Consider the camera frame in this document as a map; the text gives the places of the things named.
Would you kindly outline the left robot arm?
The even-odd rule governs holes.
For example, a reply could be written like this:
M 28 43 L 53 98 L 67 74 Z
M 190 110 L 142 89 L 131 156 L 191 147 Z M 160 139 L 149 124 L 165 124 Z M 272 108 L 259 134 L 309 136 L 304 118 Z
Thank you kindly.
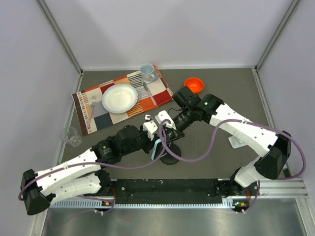
M 127 125 L 62 164 L 38 172 L 25 171 L 18 198 L 24 202 L 27 215 L 39 214 L 57 202 L 79 195 L 108 194 L 112 184 L 104 168 L 116 167 L 123 156 L 133 152 L 149 153 L 158 140 L 157 130 L 153 121 L 140 128 Z

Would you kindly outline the light blue smartphone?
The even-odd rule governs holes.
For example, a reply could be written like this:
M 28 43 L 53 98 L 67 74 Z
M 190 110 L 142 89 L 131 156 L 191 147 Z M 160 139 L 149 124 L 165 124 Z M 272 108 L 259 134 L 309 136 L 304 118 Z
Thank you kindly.
M 161 143 L 161 139 L 157 139 L 154 143 L 151 160 L 154 161 L 157 158 L 163 157 L 165 154 L 165 149 Z

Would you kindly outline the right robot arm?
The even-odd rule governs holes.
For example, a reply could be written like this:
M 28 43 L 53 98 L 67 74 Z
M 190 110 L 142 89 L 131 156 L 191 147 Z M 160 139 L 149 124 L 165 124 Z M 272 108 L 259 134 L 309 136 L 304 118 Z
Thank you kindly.
M 206 94 L 200 98 L 186 86 L 173 95 L 173 100 L 182 111 L 175 118 L 171 118 L 166 111 L 156 117 L 160 123 L 159 134 L 166 135 L 163 145 L 166 145 L 166 141 L 181 138 L 183 131 L 193 122 L 204 121 L 215 130 L 222 129 L 239 139 L 258 155 L 232 175 L 229 187 L 234 194 L 242 194 L 253 182 L 264 178 L 276 180 L 279 177 L 290 156 L 290 134 L 254 124 L 215 95 Z

